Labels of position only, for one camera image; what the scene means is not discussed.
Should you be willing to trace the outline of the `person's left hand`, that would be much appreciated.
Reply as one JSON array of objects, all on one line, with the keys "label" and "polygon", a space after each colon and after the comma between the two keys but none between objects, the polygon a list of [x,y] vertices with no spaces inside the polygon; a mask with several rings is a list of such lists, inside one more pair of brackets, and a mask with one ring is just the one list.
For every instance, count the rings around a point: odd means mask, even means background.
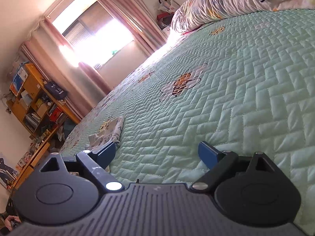
[{"label": "person's left hand", "polygon": [[18,226],[18,224],[21,223],[21,220],[19,219],[18,216],[12,216],[9,215],[5,220],[4,220],[4,225],[5,227],[11,232],[15,227]]}]

